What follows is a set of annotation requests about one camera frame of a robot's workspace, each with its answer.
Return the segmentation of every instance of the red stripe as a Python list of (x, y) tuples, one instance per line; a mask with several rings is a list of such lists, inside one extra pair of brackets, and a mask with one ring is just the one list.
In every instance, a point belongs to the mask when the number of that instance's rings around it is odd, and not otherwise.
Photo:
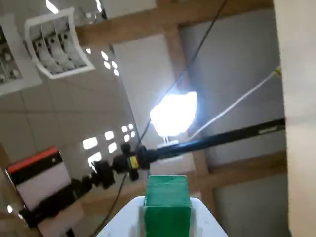
[(8, 173), (11, 174), (19, 169), (22, 169), (30, 164), (33, 164), (33, 163), (35, 163), (43, 158), (46, 158), (46, 157), (48, 157), (54, 153), (58, 153), (58, 152), (59, 152), (59, 150), (57, 149), (57, 147), (52, 147), (44, 152), (38, 153), (30, 158), (24, 159), (18, 163), (15, 163), (15, 164), (9, 166), (7, 168), (7, 171), (8, 171)]

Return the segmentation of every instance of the black pole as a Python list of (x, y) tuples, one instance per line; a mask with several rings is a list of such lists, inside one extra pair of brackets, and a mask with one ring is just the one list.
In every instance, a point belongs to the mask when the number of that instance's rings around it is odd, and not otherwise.
[(184, 153), (202, 150), (221, 144), (234, 142), (250, 137), (255, 137), (267, 133), (278, 132), (285, 129), (285, 119), (273, 120), (271, 122), (262, 123), (230, 132), (205, 137), (204, 139), (179, 143), (168, 147), (162, 147), (156, 150), (158, 159), (166, 159), (178, 156)]

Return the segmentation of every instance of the green block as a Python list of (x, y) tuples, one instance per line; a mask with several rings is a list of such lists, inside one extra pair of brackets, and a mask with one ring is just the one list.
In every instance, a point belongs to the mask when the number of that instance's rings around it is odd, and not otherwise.
[(145, 199), (146, 237), (188, 237), (190, 218), (186, 176), (151, 175)]

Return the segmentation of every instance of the fluorescent light fixture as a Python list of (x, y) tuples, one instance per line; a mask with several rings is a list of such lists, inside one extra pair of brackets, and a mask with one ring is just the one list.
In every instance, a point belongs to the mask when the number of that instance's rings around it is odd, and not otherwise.
[(89, 166), (92, 167), (92, 163), (100, 161), (102, 159), (101, 152), (97, 152), (88, 158)]
[(128, 135), (128, 134), (124, 136), (124, 141), (125, 141), (125, 142), (128, 142), (128, 141), (129, 141), (129, 135)]
[(105, 139), (111, 140), (114, 138), (114, 133), (112, 131), (108, 131), (104, 133)]
[(177, 136), (189, 128), (196, 110), (196, 92), (170, 94), (151, 110), (150, 118), (159, 136)]
[(118, 65), (117, 65), (114, 61), (112, 61), (111, 63), (112, 63), (112, 66), (113, 66), (115, 69), (118, 68)]
[(127, 132), (127, 127), (126, 126), (122, 127), (122, 132)]
[(95, 3), (97, 4), (97, 9), (99, 12), (102, 12), (102, 6), (99, 0), (95, 0)]
[(114, 74), (117, 75), (117, 76), (119, 76), (118, 70), (114, 69)]
[(8, 213), (12, 213), (13, 212), (13, 208), (10, 205), (6, 209), (7, 209)]
[(107, 56), (105, 52), (101, 51), (101, 56), (105, 61), (108, 61), (109, 57)]
[(95, 147), (96, 145), (98, 145), (98, 140), (96, 137), (90, 137), (88, 139), (85, 139), (82, 143), (83, 143), (83, 147), (86, 150), (89, 150), (92, 147)]
[(107, 61), (104, 61), (104, 67), (106, 67), (107, 69), (110, 69), (111, 65)]
[(59, 12), (57, 7), (55, 7), (49, 0), (46, 0), (46, 7), (54, 14), (57, 14)]
[(109, 153), (113, 153), (117, 149), (117, 144), (115, 142), (111, 143), (108, 146), (108, 149), (109, 149)]

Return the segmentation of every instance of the white cable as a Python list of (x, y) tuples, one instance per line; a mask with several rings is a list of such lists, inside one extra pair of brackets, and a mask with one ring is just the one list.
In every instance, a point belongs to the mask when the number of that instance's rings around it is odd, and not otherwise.
[(244, 94), (242, 97), (240, 97), (238, 100), (236, 100), (233, 104), (228, 106), (223, 112), (219, 113), (216, 117), (212, 118), (209, 122), (207, 122), (203, 127), (201, 127), (198, 131), (196, 131), (190, 138), (189, 141), (191, 141), (193, 138), (195, 138), (199, 133), (201, 133), (204, 129), (206, 129), (208, 126), (210, 126), (212, 123), (214, 123), (216, 120), (220, 119), (222, 116), (224, 116), (229, 110), (234, 108), (237, 104), (239, 104), (241, 101), (243, 101), (245, 98), (247, 98), (249, 95), (251, 95), (253, 92), (255, 92), (257, 89), (262, 87), (268, 80), (270, 80), (275, 72), (273, 71), (270, 73), (270, 75), (264, 79), (262, 82), (260, 82), (258, 85), (256, 85), (254, 88), (252, 88), (250, 91), (248, 91), (246, 94)]

